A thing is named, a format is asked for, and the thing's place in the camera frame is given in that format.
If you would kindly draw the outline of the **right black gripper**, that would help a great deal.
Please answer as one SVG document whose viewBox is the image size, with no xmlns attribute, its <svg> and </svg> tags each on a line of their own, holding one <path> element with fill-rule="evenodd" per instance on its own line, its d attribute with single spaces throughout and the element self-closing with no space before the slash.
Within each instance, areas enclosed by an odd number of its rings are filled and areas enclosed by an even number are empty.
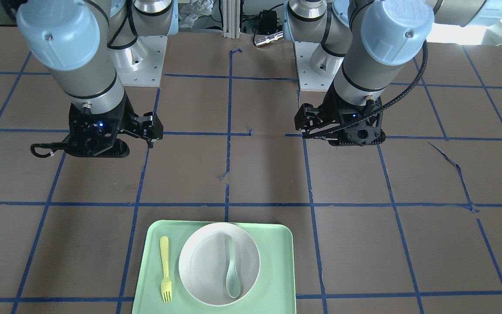
<svg viewBox="0 0 502 314">
<path fill-rule="evenodd" d="M 61 142 L 34 143 L 31 153 L 47 158 L 58 150 L 74 157 L 123 158 L 130 149 L 118 135 L 126 134 L 147 142 L 163 138 L 163 125 L 156 113 L 135 114 L 126 93 L 119 104 L 107 113 L 96 114 L 88 104 L 78 109 L 71 105 L 68 113 L 69 133 Z"/>
</svg>

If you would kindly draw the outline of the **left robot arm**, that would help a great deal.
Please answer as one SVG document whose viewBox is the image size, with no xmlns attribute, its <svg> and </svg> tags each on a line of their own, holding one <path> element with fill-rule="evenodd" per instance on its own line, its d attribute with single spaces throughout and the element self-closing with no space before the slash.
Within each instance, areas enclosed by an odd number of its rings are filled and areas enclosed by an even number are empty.
<svg viewBox="0 0 502 314">
<path fill-rule="evenodd" d="M 502 0 L 287 0 L 284 37 L 315 42 L 341 59 L 318 107 L 305 103 L 294 117 L 304 139 L 333 146 L 385 141 L 383 112 L 421 80 L 432 26 L 492 26 Z"/>
</svg>

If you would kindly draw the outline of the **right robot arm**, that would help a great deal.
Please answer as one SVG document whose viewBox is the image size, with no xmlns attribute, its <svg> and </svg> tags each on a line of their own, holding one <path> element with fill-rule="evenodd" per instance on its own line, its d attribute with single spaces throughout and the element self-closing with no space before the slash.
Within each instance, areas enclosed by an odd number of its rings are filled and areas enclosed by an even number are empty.
<svg viewBox="0 0 502 314">
<path fill-rule="evenodd" d="M 153 68 L 142 38 L 177 34 L 177 0 L 0 0 L 0 27 L 18 27 L 71 99 L 68 135 L 32 144 L 34 156 L 63 150 L 74 157 L 124 158 L 130 149 L 119 134 L 149 148 L 162 139 L 157 113 L 135 113 L 121 74 Z"/>
</svg>

